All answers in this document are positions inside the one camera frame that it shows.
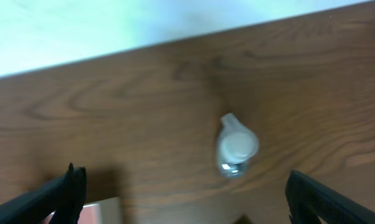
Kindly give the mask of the clear spray bottle blue liquid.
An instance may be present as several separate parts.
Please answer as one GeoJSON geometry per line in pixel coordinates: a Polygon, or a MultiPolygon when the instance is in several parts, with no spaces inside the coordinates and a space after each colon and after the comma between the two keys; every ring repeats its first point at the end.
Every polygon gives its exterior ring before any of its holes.
{"type": "Polygon", "coordinates": [[[242,177],[259,148],[258,137],[234,114],[227,113],[221,118],[216,145],[216,164],[221,176],[242,177]]]}

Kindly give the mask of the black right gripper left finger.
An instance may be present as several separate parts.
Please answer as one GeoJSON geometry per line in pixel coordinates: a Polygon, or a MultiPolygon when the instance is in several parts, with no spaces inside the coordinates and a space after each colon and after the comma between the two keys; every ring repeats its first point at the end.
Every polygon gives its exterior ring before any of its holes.
{"type": "Polygon", "coordinates": [[[37,190],[0,205],[0,224],[50,223],[75,224],[87,198],[87,173],[84,167],[69,168],[64,175],[37,190]]]}

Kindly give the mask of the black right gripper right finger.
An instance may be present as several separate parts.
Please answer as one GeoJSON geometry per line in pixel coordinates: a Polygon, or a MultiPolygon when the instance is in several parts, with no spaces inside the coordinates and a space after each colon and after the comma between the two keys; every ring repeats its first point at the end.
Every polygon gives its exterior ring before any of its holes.
{"type": "Polygon", "coordinates": [[[285,196],[292,224],[375,223],[375,212],[298,170],[290,172],[285,196]]]}

